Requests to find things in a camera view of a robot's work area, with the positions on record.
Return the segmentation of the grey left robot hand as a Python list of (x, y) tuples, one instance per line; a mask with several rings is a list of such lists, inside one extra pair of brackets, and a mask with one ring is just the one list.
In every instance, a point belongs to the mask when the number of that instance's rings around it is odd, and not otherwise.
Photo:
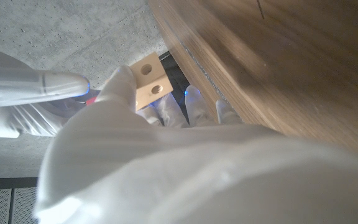
[(163, 126), (135, 113), (126, 65), (49, 145), (40, 223), (358, 223), (358, 154), (244, 124), (223, 103), (208, 118), (189, 86)]

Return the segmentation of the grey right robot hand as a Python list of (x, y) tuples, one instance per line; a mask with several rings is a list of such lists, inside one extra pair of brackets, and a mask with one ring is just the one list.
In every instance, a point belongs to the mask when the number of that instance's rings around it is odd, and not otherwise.
[(0, 138), (55, 136), (98, 93), (83, 75), (35, 70), (0, 52)]

